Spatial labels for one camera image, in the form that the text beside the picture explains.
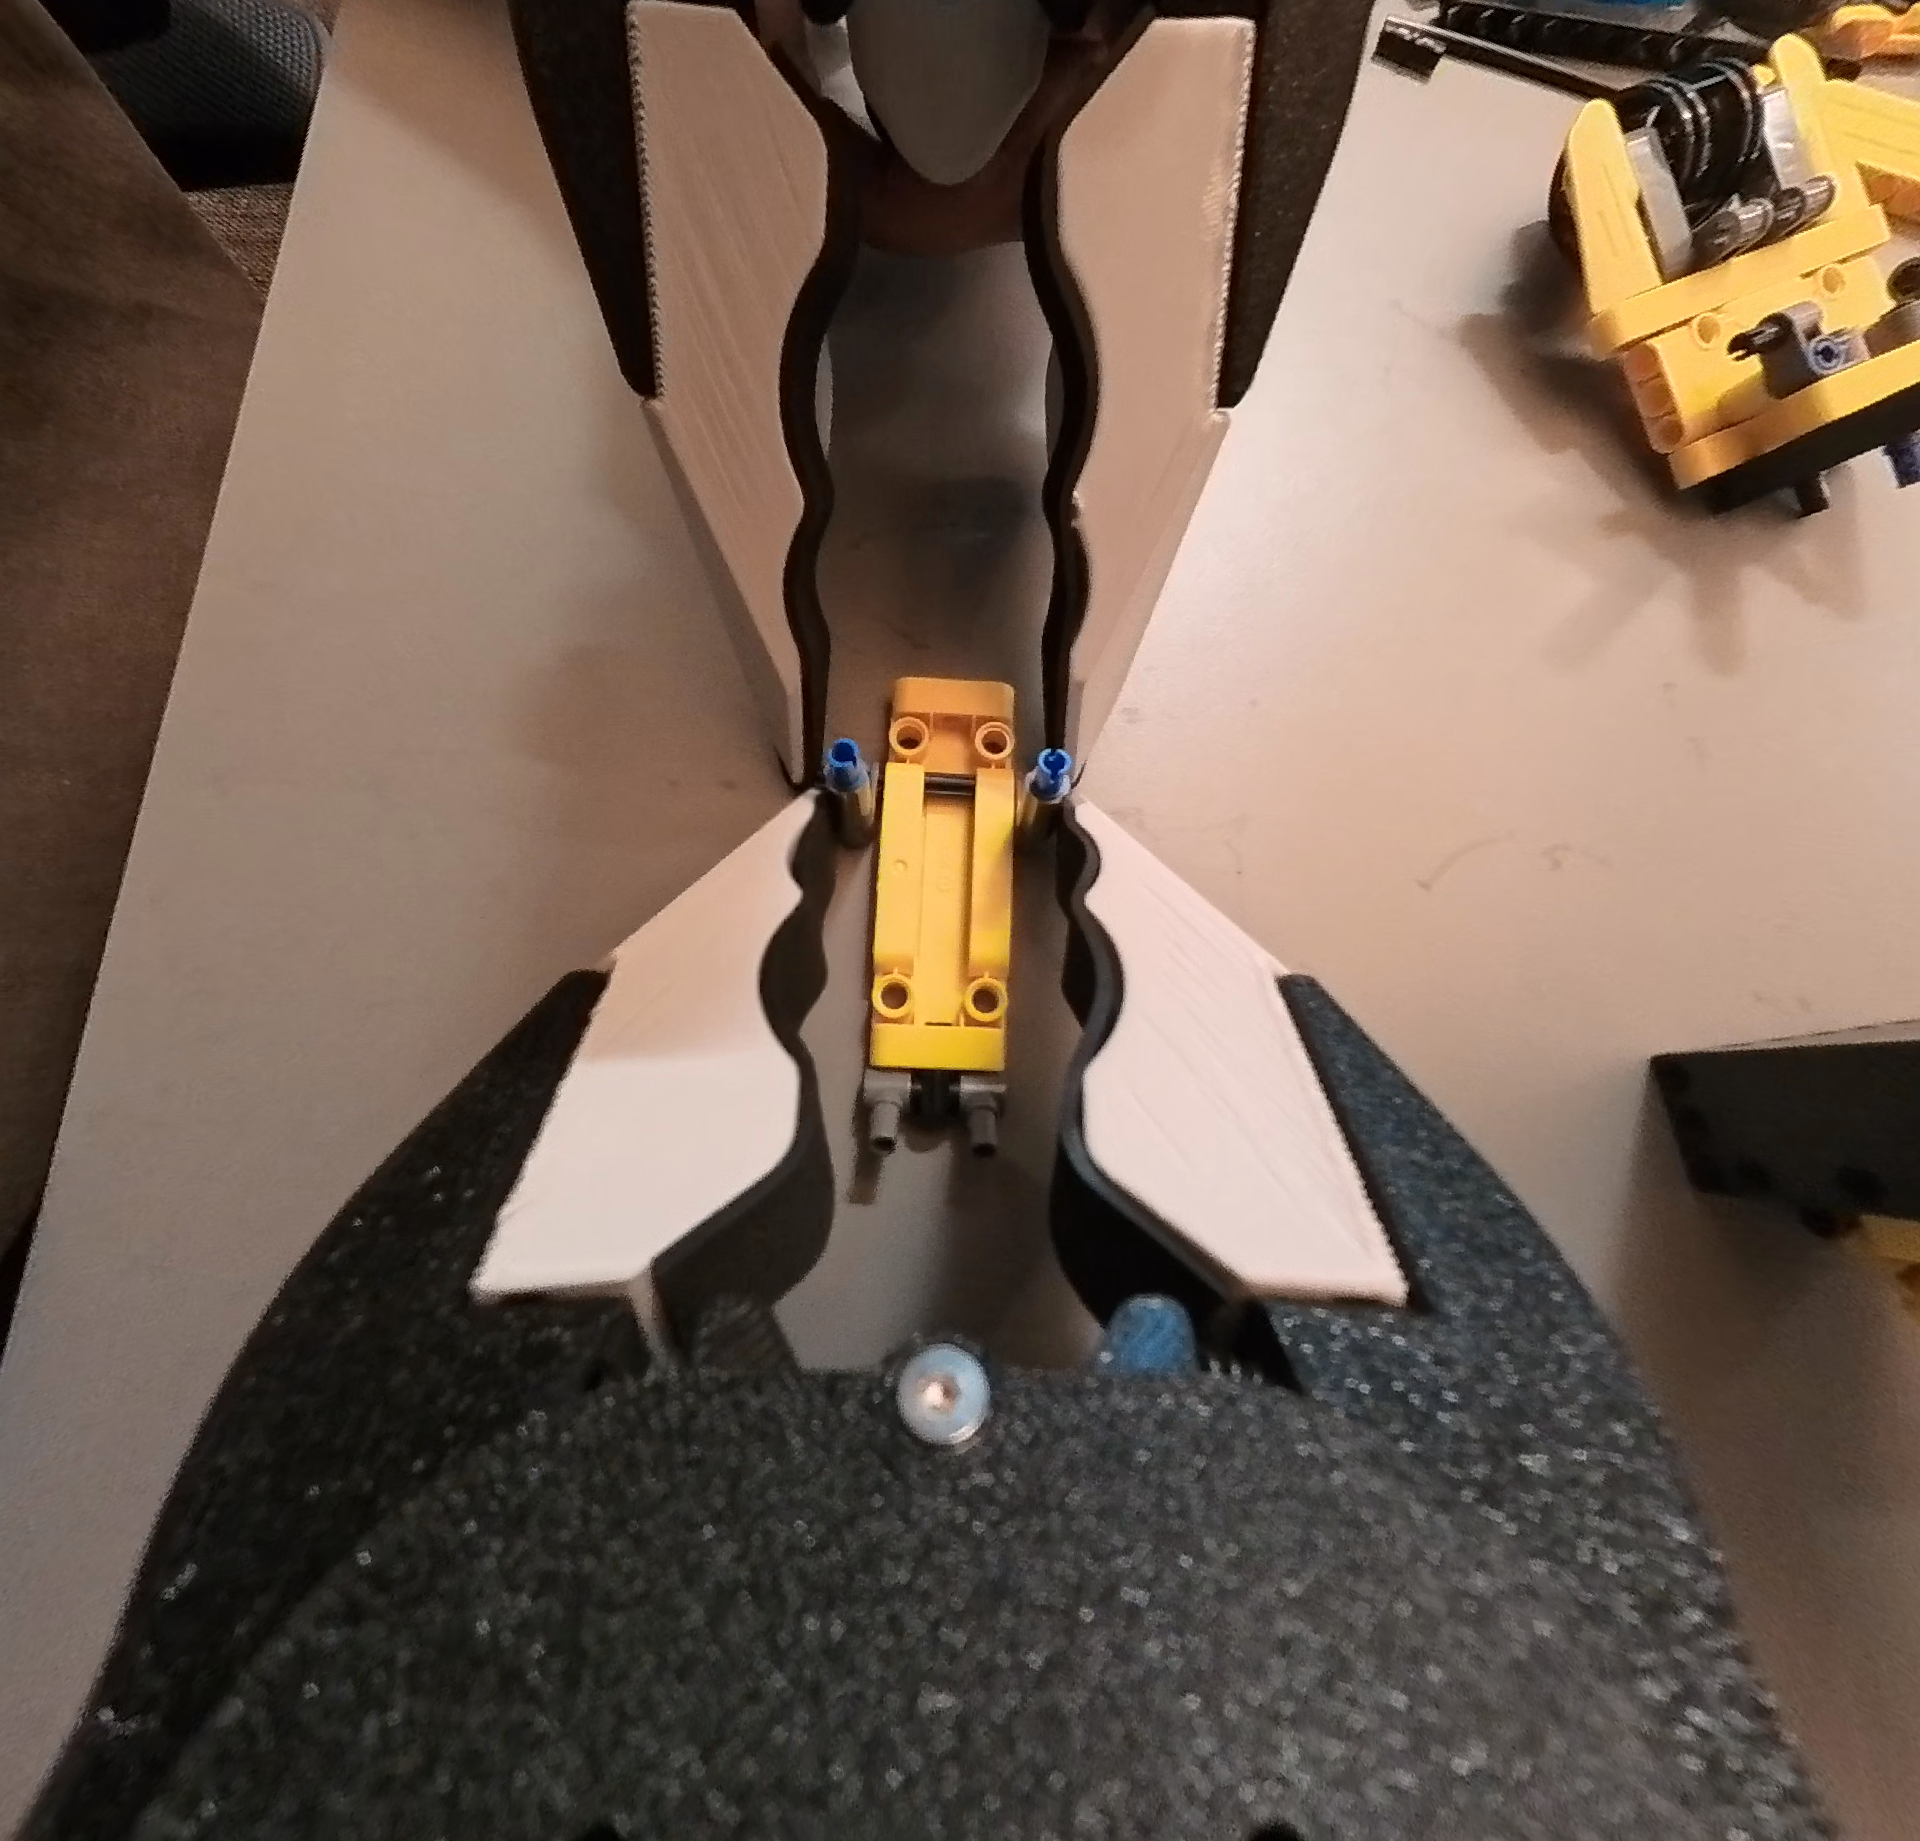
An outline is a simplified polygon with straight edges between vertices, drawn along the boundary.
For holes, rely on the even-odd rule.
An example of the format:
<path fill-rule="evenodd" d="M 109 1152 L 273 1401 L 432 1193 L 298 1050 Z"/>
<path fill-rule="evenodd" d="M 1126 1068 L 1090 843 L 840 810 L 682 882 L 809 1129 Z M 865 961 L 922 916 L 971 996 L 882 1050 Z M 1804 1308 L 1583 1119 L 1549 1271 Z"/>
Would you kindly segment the black block with yellow beams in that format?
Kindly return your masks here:
<path fill-rule="evenodd" d="M 1917 1022 L 1651 1057 L 1694 1189 L 1783 1206 L 1917 1315 Z"/>

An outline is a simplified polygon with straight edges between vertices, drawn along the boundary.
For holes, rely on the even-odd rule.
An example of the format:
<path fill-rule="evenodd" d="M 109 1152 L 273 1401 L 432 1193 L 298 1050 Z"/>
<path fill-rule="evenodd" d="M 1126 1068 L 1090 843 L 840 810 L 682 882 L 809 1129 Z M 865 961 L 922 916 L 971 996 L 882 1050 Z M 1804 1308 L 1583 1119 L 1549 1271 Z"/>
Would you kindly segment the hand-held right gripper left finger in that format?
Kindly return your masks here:
<path fill-rule="evenodd" d="M 470 1288 L 646 1281 L 689 1345 L 708 1303 L 773 1306 L 828 1244 L 832 1173 L 800 1028 L 834 878 L 820 796 L 792 801 L 629 934 Z"/>

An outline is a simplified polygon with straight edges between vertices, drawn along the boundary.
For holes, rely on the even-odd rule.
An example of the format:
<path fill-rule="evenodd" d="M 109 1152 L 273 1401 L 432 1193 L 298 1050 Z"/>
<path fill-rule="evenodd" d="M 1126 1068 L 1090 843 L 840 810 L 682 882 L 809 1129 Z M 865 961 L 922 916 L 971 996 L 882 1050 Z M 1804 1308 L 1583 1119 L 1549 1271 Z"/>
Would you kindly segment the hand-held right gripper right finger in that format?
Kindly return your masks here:
<path fill-rule="evenodd" d="M 1408 1284 L 1283 964 L 1101 807 L 1059 839 L 1063 990 L 1081 1040 L 1051 1197 L 1061 1269 L 1096 1319 L 1169 1295 L 1379 1303 Z"/>

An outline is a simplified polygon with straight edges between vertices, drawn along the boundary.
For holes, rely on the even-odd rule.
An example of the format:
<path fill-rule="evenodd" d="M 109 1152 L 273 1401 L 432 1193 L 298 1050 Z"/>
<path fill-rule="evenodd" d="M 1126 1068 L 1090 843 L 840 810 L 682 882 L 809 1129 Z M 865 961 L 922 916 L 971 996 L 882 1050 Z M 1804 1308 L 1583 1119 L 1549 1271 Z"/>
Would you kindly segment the long yellow toy panel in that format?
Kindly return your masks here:
<path fill-rule="evenodd" d="M 1869 81 L 1828 78 L 1822 121 L 1865 197 L 1917 227 L 1917 104 Z"/>

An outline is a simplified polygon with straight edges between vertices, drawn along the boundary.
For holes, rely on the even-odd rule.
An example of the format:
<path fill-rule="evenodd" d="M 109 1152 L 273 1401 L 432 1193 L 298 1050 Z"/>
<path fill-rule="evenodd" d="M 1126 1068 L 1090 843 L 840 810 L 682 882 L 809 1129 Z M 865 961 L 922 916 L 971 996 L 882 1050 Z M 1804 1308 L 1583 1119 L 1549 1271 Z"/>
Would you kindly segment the pile of toy building parts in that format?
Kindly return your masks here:
<path fill-rule="evenodd" d="M 1797 32 L 1842 76 L 1916 64 L 1917 0 L 1407 0 L 1431 27 L 1618 68 L 1674 68 L 1704 53 L 1756 55 Z"/>

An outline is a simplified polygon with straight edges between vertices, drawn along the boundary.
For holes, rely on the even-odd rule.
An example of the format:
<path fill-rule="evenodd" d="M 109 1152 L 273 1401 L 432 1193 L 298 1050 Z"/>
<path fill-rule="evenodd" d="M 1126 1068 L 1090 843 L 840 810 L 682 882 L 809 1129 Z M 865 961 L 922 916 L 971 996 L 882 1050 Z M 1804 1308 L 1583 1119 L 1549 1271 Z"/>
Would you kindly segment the yellow toy frame piece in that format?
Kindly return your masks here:
<path fill-rule="evenodd" d="M 1016 708 L 1006 682 L 900 678 L 885 760 L 834 741 L 823 783 L 846 827 L 878 830 L 867 1148 L 904 1122 L 963 1124 L 972 1152 L 999 1144 L 1009 1013 Z"/>

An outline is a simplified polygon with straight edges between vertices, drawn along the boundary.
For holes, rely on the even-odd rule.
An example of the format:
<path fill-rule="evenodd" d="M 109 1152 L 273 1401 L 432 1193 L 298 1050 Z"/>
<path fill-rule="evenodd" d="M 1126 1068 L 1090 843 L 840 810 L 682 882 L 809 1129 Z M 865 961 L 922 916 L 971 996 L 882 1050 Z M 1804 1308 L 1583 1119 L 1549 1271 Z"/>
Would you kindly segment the small yellow toy assembly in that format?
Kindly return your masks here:
<path fill-rule="evenodd" d="M 1817 52 L 1713 55 L 1582 108 L 1551 214 L 1678 489 L 1735 510 L 1883 451 L 1916 484 L 1916 259 L 1824 125 Z"/>

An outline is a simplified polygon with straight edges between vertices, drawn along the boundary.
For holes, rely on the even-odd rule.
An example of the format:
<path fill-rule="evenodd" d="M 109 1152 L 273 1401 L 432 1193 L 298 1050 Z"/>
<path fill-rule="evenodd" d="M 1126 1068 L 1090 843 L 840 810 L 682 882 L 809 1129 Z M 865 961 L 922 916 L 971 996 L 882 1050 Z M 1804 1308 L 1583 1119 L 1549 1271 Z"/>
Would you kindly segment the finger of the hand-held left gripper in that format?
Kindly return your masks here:
<path fill-rule="evenodd" d="M 816 373 L 846 250 L 814 98 L 727 5 L 626 7 L 654 319 L 646 401 L 790 782 L 814 783 L 830 484 Z"/>
<path fill-rule="evenodd" d="M 1061 407 L 1043 741 L 1087 758 L 1228 434 L 1225 339 L 1255 27 L 1150 19 L 1042 159 L 1032 267 Z"/>

